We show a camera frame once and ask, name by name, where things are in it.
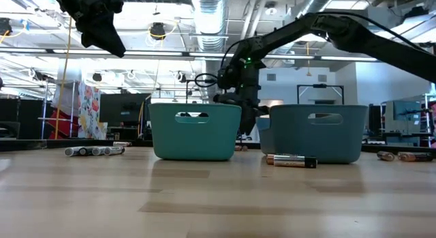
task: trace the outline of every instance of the wooden tabletop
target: wooden tabletop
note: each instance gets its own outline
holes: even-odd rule
[[[436,237],[435,163],[268,166],[0,153],[0,237]]]

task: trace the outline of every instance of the teal storage basket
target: teal storage basket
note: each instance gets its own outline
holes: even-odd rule
[[[166,160],[229,160],[240,123],[239,106],[227,104],[150,104],[153,147]],[[179,117],[206,113],[208,117]]]
[[[328,116],[314,118],[312,114]],[[319,163],[349,164],[360,157],[367,106],[278,105],[258,118],[264,153],[315,156]]]

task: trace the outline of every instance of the ceiling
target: ceiling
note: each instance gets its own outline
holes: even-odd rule
[[[225,49],[241,38],[241,32],[245,23],[245,16],[248,13],[250,0],[228,0],[227,16],[225,21]],[[267,15],[265,7],[259,7],[261,11],[260,20],[255,26],[258,35],[264,35],[282,27],[283,17],[287,9],[301,3],[303,0],[267,0],[272,2],[277,12]],[[334,0],[328,8],[333,9],[365,9],[369,3],[376,2],[380,7],[400,5],[413,0]],[[69,16],[59,9],[55,0],[0,0],[0,17],[10,18],[13,29],[12,35],[15,38],[5,38],[1,47],[9,48],[60,48],[66,49],[68,43],[68,22]],[[22,31],[23,21],[28,23],[27,30]],[[163,22],[166,33],[171,33],[162,41],[153,40],[149,35],[149,27],[153,22]],[[168,50],[168,51],[195,51],[198,52],[198,41],[196,37],[196,24],[193,8],[186,4],[172,3],[138,3],[126,2],[123,11],[116,14],[114,26],[127,50]],[[316,55],[320,52],[329,55],[342,55],[335,52],[334,48],[326,42],[308,41],[306,44],[296,43],[292,51],[296,54]],[[80,43],[80,33],[76,31],[73,23],[71,49],[83,48]],[[30,69],[43,72],[54,79],[57,79],[59,59],[63,55],[53,57],[41,56],[0,56],[0,76],[3,83],[7,85],[43,85],[42,82],[32,79]],[[295,68],[304,67],[307,61],[296,61]],[[175,76],[179,73],[186,74],[187,78],[193,78],[193,74],[199,74],[204,69],[204,60],[192,59],[182,60],[156,60],[156,59],[118,59],[111,58],[83,58],[82,66],[88,82],[92,83],[92,74],[100,72],[110,77],[123,77],[103,80],[102,83],[95,83],[105,87],[129,87],[143,86],[142,89],[130,88],[132,92],[146,91],[144,87],[174,88],[178,91],[167,91],[169,95],[185,94],[182,89],[185,84],[177,81]],[[268,62],[269,67],[283,66],[283,62]],[[311,61],[311,66],[336,67],[337,62]],[[207,97],[205,91],[196,91],[194,83],[189,83],[193,89],[193,97],[201,99]],[[29,93],[37,97],[44,97],[44,89],[16,89],[22,93]],[[117,89],[103,89],[106,93],[116,93]]]

